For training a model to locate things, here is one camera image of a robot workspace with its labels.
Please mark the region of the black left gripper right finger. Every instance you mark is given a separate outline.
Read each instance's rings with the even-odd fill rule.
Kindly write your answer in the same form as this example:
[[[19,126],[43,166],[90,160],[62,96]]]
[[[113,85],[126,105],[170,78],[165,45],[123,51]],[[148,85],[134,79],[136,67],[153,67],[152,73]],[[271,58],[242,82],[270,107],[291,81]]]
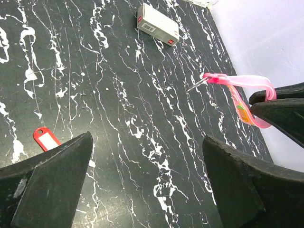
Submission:
[[[204,162],[225,228],[302,228],[304,174],[206,136]]]

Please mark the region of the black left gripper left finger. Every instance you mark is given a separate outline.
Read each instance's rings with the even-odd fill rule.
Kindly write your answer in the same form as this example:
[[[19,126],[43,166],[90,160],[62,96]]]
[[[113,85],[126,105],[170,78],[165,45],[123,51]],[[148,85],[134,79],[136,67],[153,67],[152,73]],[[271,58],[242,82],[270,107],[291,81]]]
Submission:
[[[2,228],[70,228],[93,150],[90,132],[0,170]]]

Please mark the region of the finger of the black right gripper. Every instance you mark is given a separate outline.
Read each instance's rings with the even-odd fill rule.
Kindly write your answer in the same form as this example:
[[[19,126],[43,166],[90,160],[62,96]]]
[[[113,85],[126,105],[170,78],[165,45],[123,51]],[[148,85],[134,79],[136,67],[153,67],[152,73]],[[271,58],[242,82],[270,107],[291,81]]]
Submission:
[[[286,98],[254,104],[250,111],[304,146],[304,99]]]
[[[288,99],[288,98],[303,98],[304,97],[304,82],[278,87],[275,89],[277,99]],[[249,104],[264,102],[266,96],[266,90],[257,91],[253,93],[249,98]]]

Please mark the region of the red key tag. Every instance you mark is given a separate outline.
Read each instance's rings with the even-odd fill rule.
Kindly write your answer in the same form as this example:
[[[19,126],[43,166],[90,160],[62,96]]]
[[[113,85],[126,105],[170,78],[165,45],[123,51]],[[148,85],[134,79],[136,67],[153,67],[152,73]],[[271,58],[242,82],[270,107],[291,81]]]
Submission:
[[[37,128],[33,133],[33,138],[44,152],[61,145],[56,136],[46,127]]]

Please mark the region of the silver metal keyring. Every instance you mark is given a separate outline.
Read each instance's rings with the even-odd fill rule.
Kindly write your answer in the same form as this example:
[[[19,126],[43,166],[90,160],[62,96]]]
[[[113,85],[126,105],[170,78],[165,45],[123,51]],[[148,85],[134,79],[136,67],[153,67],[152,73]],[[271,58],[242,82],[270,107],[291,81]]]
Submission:
[[[197,88],[198,86],[200,86],[201,84],[203,84],[204,82],[206,82],[209,78],[205,77],[203,79],[201,79],[200,81],[198,81],[197,83],[195,83],[194,85],[192,85],[189,89],[187,89],[185,92],[188,93],[191,90]]]

